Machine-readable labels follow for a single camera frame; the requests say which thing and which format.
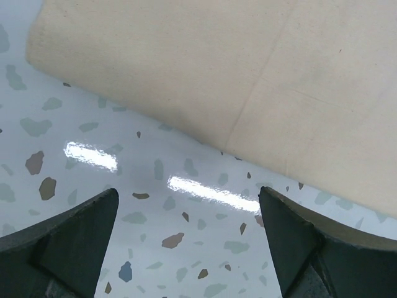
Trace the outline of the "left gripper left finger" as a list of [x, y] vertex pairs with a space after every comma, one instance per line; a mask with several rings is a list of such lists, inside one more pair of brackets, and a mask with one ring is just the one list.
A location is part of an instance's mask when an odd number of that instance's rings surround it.
[[1, 297], [94, 297], [118, 203], [110, 188], [1, 237]]

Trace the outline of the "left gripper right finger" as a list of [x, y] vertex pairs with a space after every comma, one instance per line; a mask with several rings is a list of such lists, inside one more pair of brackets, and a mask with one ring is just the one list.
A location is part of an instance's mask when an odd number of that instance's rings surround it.
[[282, 297], [396, 297], [396, 241], [309, 210], [270, 187], [259, 194]]

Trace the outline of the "beige cloth wrap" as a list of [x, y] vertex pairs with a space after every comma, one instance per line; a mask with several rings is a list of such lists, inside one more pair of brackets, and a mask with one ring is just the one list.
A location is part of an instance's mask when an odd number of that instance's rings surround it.
[[45, 1], [26, 57], [396, 219], [395, 1]]

